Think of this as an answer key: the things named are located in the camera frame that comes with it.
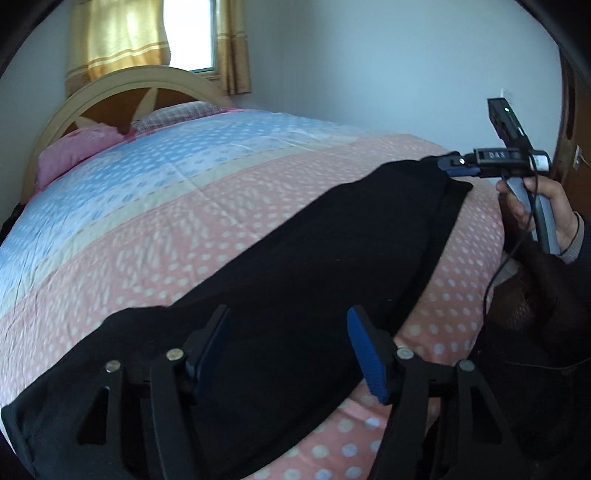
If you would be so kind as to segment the person right hand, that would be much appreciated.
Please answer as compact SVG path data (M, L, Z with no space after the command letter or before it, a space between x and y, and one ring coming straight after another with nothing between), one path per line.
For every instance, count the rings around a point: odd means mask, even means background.
M560 253L565 254L579 234L583 232L580 216L572 209L563 186L546 177L535 179L525 178L524 186L530 191L537 191L550 200L556 226L556 237ZM535 221L530 218L525 205L511 192L508 184L501 180L496 185L497 190L504 198L509 212L520 228L527 231L535 229Z

